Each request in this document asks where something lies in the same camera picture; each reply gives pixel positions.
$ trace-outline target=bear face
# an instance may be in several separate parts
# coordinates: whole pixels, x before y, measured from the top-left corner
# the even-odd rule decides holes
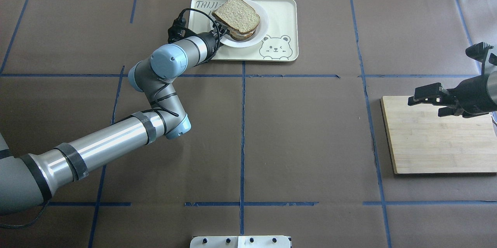
[[[264,59],[288,60],[288,57],[293,54],[293,50],[290,47],[290,37],[283,35],[279,38],[272,38],[266,35],[262,40],[259,54],[261,54]]]

